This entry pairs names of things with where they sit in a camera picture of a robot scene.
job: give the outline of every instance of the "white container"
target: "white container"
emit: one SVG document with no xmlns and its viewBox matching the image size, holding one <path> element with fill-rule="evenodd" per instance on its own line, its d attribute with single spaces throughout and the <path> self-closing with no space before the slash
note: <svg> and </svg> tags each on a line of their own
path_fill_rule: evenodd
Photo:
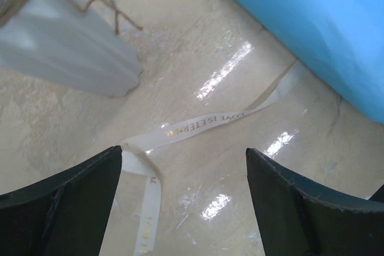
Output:
<svg viewBox="0 0 384 256">
<path fill-rule="evenodd" d="M 107 97 L 126 95 L 142 72 L 132 46 L 68 0 L 28 0 L 0 27 L 0 66 Z"/>
</svg>

